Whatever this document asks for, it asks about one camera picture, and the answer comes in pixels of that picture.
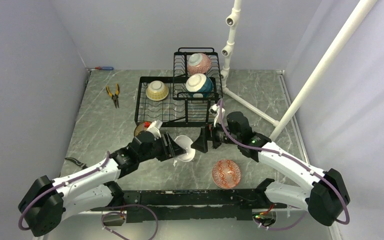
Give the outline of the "black wire dish rack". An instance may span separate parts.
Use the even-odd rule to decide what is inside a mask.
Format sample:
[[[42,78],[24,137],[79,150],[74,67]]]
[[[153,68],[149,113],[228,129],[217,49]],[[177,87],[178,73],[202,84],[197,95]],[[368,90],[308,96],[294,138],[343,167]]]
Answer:
[[[210,59],[210,68],[205,73],[212,82],[212,90],[206,97],[193,97],[187,91],[190,77],[188,60],[192,54],[204,53]],[[153,101],[146,96],[147,87],[153,81],[161,81],[168,89],[168,96],[161,101]],[[223,97],[222,80],[218,53],[212,47],[180,47],[173,54],[171,76],[142,76],[139,79],[134,121],[162,121],[163,127],[202,127],[209,125],[214,116],[209,113],[212,105]]]

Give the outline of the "yellow sun pattern bowl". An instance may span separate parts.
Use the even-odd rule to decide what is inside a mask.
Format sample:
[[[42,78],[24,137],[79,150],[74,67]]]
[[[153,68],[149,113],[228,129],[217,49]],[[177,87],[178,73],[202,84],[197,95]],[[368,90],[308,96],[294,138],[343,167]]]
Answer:
[[[160,80],[150,82],[146,89],[148,99],[159,102],[164,100],[169,95],[168,86]]]

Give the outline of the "teal white bowl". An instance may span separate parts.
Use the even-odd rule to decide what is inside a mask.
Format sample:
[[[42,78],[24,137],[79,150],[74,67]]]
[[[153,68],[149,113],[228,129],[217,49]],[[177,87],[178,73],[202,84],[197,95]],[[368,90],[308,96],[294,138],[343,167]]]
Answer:
[[[213,82],[202,73],[191,75],[185,84],[186,90],[192,98],[207,98],[213,91]]]

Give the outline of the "pink floral bowl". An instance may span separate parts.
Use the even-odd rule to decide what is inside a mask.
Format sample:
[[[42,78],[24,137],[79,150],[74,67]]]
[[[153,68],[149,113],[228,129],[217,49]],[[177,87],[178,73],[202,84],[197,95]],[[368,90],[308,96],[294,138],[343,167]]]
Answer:
[[[211,59],[204,53],[194,53],[187,61],[187,70],[190,75],[206,74],[211,68]]]

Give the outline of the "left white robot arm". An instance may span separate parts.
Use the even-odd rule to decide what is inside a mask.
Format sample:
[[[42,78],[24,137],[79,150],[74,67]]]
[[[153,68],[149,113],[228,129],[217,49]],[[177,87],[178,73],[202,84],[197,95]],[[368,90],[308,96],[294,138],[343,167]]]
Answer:
[[[118,179],[147,160],[194,157],[191,145],[192,140],[185,135],[173,139],[169,133],[155,137],[152,132],[141,131],[127,146],[107,152],[95,165],[64,177],[39,177],[18,205],[18,227],[41,236],[79,212],[100,207],[117,210],[124,203]]]

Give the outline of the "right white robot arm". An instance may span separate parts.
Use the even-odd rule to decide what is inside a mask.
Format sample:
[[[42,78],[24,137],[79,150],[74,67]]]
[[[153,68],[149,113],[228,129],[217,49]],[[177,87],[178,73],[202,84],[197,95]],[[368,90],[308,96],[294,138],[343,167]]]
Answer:
[[[326,171],[297,159],[279,147],[269,137],[253,131],[248,119],[240,111],[231,112],[223,123],[222,114],[216,121],[200,130],[191,147],[201,153],[208,151],[208,142],[218,148],[221,144],[236,145],[247,158],[265,164],[292,180],[295,185],[266,178],[255,189],[256,203],[267,208],[271,204],[285,204],[302,209],[318,223],[331,226],[334,222],[347,225],[350,197],[342,175],[331,168]]]

